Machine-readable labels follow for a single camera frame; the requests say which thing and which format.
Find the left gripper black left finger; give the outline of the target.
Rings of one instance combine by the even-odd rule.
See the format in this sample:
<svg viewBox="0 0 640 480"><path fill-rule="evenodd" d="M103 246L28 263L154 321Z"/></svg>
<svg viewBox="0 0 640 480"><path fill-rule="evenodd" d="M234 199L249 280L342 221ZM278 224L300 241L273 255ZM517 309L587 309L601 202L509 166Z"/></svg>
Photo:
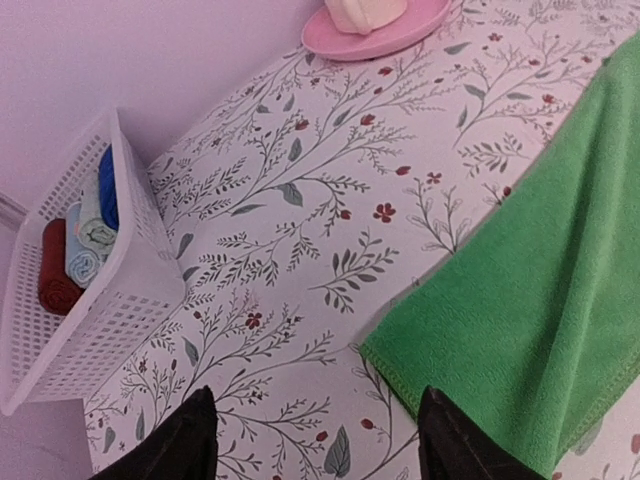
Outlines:
<svg viewBox="0 0 640 480"><path fill-rule="evenodd" d="M218 418L211 389L194 391L135 449L93 480L214 479Z"/></svg>

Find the green microfibre towel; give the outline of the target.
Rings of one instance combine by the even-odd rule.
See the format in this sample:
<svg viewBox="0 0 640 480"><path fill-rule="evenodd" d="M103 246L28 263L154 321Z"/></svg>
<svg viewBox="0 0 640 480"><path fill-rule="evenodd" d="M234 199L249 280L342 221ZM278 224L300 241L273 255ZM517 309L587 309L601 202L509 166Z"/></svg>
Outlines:
<svg viewBox="0 0 640 480"><path fill-rule="evenodd" d="M548 479L639 373L639 41L534 167L362 344L417 423L426 387Z"/></svg>

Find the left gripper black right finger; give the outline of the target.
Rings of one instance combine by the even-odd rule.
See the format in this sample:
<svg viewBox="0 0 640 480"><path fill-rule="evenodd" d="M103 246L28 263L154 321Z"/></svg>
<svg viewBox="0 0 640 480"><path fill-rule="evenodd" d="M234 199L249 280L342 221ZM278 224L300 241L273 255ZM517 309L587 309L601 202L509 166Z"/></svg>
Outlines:
<svg viewBox="0 0 640 480"><path fill-rule="evenodd" d="M540 474L495 443L444 392L425 388L417 417L426 480L535 480Z"/></svg>

